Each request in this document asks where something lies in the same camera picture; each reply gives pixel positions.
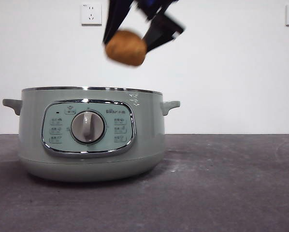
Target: white wall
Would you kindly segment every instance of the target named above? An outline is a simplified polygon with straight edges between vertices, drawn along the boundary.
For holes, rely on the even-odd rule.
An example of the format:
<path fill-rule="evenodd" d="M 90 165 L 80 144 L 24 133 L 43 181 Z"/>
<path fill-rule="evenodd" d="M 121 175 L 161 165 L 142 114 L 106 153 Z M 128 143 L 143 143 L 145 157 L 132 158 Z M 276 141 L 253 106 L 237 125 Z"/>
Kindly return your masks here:
<path fill-rule="evenodd" d="M 99 2 L 103 26 L 82 27 L 83 1 L 0 0 L 0 133 L 18 132 L 1 100 L 39 86 L 161 91 L 182 105 L 167 133 L 289 133 L 289 1 L 181 0 L 169 12 L 186 31 L 139 68 L 106 59 Z M 144 35 L 148 25 L 133 10 L 123 27 Z"/>

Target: control panel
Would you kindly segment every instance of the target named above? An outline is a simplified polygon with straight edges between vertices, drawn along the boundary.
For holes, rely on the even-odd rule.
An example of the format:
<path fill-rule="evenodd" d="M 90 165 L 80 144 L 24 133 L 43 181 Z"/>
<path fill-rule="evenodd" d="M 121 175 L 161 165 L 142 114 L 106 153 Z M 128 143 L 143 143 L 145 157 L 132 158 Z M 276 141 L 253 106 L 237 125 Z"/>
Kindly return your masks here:
<path fill-rule="evenodd" d="M 131 108 L 116 101 L 68 100 L 48 106 L 42 142 L 62 153 L 107 153 L 131 145 L 135 136 Z"/>

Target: potato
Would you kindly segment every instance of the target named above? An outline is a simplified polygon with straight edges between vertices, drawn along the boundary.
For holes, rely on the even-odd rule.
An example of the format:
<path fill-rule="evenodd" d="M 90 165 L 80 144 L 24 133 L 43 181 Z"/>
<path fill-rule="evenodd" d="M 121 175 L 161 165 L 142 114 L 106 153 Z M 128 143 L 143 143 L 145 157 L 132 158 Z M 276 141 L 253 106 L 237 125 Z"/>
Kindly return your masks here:
<path fill-rule="evenodd" d="M 106 45 L 107 56 L 117 62 L 139 66 L 144 62 L 147 45 L 137 34 L 118 30 Z"/>

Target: concrete floor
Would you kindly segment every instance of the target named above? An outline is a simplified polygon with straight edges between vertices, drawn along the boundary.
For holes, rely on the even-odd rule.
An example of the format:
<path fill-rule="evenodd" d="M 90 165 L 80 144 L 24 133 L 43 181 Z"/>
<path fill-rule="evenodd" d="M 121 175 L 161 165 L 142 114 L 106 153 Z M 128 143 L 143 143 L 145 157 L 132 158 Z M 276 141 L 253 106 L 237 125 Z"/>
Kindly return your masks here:
<path fill-rule="evenodd" d="M 139 176 L 31 176 L 0 135 L 0 232 L 289 232 L 289 135 L 167 135 Z"/>

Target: slow cooker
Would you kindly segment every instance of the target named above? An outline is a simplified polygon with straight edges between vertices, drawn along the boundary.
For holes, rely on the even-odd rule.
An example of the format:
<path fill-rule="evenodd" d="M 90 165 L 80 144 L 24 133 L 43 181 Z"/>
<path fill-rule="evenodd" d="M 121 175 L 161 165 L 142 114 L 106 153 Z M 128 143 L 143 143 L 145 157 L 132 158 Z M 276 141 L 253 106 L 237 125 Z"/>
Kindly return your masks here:
<path fill-rule="evenodd" d="M 113 87 L 35 87 L 3 105 L 20 115 L 18 156 L 41 178 L 91 182 L 154 168 L 164 156 L 164 118 L 179 101 Z"/>

